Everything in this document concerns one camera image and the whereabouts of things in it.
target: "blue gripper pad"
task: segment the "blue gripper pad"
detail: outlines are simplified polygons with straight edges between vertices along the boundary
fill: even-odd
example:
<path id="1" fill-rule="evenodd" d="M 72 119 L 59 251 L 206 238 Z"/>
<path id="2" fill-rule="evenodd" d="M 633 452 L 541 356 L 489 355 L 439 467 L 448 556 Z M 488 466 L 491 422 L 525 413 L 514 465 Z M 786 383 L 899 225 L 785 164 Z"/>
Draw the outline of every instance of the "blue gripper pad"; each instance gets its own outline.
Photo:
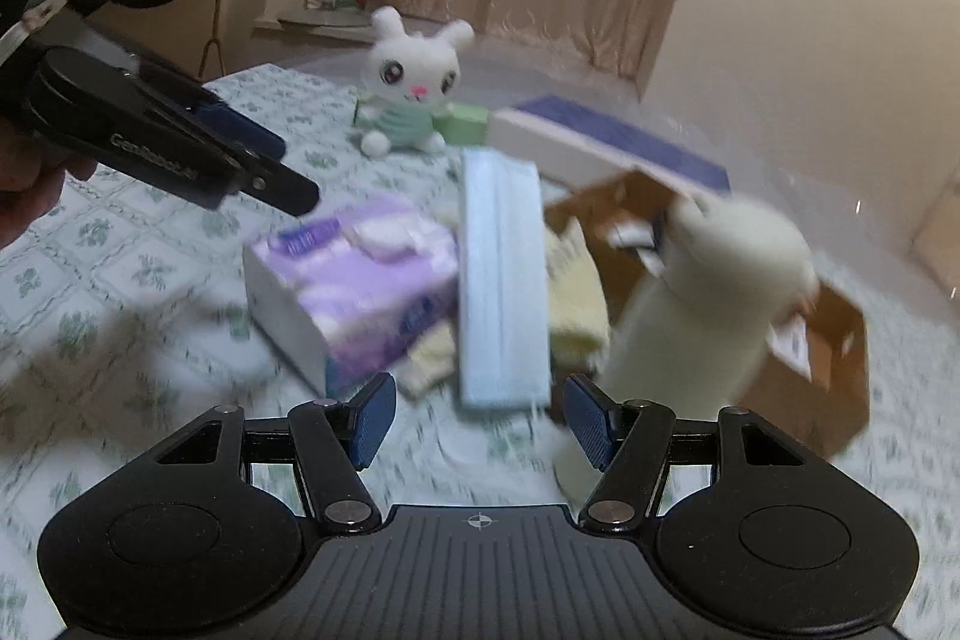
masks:
<path id="1" fill-rule="evenodd" d="M 607 411 L 572 378 L 563 386 L 563 417 L 593 468 L 606 470 L 616 456 Z"/>
<path id="2" fill-rule="evenodd" d="M 373 386 L 370 394 L 361 391 L 349 402 L 351 407 L 355 405 L 356 423 L 348 455 L 356 469 L 370 466 L 397 414 L 397 384 L 394 378 L 383 375 L 373 381 Z"/>
<path id="3" fill-rule="evenodd" d="M 281 137 L 227 106 L 227 103 L 219 101 L 197 107 L 193 116 L 213 133 L 231 142 L 241 143 L 258 155 L 281 161 L 287 154 L 287 143 Z"/>

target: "hand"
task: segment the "hand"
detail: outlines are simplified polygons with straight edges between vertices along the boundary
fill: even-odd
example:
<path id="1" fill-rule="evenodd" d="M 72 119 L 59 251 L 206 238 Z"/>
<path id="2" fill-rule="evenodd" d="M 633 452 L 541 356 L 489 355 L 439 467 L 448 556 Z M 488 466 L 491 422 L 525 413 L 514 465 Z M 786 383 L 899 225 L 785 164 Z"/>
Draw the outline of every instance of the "hand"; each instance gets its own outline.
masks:
<path id="1" fill-rule="evenodd" d="M 80 156 L 52 164 L 40 142 L 0 118 L 0 247 L 19 239 L 56 206 L 66 172 L 88 180 L 96 169 L 95 161 Z"/>

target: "crosshair marking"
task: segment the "crosshair marking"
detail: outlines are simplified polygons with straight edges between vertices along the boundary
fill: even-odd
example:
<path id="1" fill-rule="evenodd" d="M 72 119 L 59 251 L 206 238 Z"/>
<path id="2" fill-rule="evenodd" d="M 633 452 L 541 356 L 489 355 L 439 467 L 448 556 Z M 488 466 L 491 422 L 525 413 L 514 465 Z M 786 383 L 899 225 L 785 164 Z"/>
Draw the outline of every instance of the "crosshair marking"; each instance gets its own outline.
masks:
<path id="1" fill-rule="evenodd" d="M 495 524 L 496 521 L 490 516 L 484 515 L 482 512 L 478 512 L 476 515 L 472 515 L 467 518 L 467 523 L 473 528 L 487 528 L 489 525 Z"/>

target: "blue face mask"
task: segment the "blue face mask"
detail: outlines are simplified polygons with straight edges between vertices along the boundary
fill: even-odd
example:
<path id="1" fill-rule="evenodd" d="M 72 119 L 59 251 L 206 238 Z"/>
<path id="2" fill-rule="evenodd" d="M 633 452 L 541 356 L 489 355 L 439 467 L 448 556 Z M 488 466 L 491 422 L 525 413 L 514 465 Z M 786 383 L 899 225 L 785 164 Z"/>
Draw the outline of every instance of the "blue face mask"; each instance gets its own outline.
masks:
<path id="1" fill-rule="evenodd" d="M 550 401 L 544 204 L 536 166 L 463 153 L 460 388 L 470 408 Z"/>

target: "floral bedsheet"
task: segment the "floral bedsheet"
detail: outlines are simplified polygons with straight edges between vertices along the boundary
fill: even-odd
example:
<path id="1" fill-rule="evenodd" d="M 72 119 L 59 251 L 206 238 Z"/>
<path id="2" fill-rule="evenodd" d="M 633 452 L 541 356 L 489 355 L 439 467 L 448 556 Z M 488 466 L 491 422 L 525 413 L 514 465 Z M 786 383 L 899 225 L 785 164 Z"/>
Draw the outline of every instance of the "floral bedsheet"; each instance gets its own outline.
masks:
<path id="1" fill-rule="evenodd" d="M 287 163 L 320 183 L 322 210 L 378 191 L 427 210 L 456 204 L 448 158 L 359 154 L 352 89 L 276 66 L 212 87 L 289 140 Z M 0 253 L 0 638 L 61 629 L 35 563 L 61 506 L 213 405 L 275 416 L 311 398 L 248 322 L 241 273 L 242 242 L 292 222 L 247 196 L 208 213 L 100 170 Z M 838 463 L 920 538 L 923 569 L 901 627 L 915 640 L 960 636 L 960 437 L 947 415 L 960 402 L 956 338 L 824 267 L 871 324 L 874 421 Z M 382 509 L 559 501 L 558 437 L 530 416 L 464 421 L 440 389 L 398 401 L 363 477 Z M 465 458 L 458 443 L 470 442 Z M 298 504 L 288 469 L 265 467 L 256 482 Z"/>

